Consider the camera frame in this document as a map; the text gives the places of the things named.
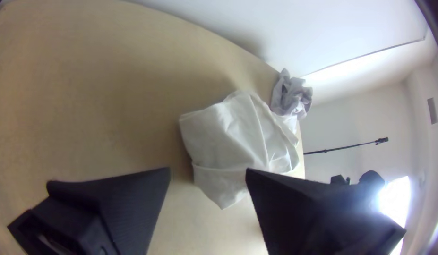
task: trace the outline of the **white wall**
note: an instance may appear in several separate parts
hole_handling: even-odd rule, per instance
[[[414,0],[129,0],[219,34],[296,77],[422,39]]]
[[[430,123],[427,99],[433,97],[438,115],[438,55],[428,66],[415,69],[407,78],[414,107],[418,185],[408,218],[402,254],[425,252],[438,222],[438,122]]]
[[[375,170],[389,181],[412,173],[413,118],[406,86],[394,84],[313,107],[301,121],[304,151],[316,151],[388,136],[389,142],[306,155],[306,178],[329,182],[342,174],[356,183]]]

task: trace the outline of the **beige surface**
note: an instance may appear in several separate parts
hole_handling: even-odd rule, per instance
[[[192,184],[177,119],[236,89],[256,90],[268,101],[276,78],[227,40],[139,5],[6,5],[0,12],[0,254],[23,253],[6,226],[47,196],[47,180],[166,165],[172,182],[149,254],[266,254],[249,198],[221,211]],[[303,176],[303,167],[296,172]]]

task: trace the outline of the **wall vent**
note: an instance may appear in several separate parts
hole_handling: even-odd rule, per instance
[[[429,98],[427,99],[427,103],[428,103],[428,110],[430,111],[431,124],[433,125],[438,122],[438,117],[436,115],[435,99]]]

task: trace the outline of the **ceiling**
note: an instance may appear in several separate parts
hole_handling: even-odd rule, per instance
[[[281,71],[301,77],[422,40],[414,0],[130,0],[219,34]]]
[[[318,105],[403,81],[416,67],[430,64],[438,52],[428,29],[425,40],[373,53],[302,77],[313,87]]]

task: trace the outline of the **window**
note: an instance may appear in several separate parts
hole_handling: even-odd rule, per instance
[[[404,227],[411,200],[411,185],[407,176],[389,182],[378,194],[379,210]],[[399,255],[403,239],[390,255]]]

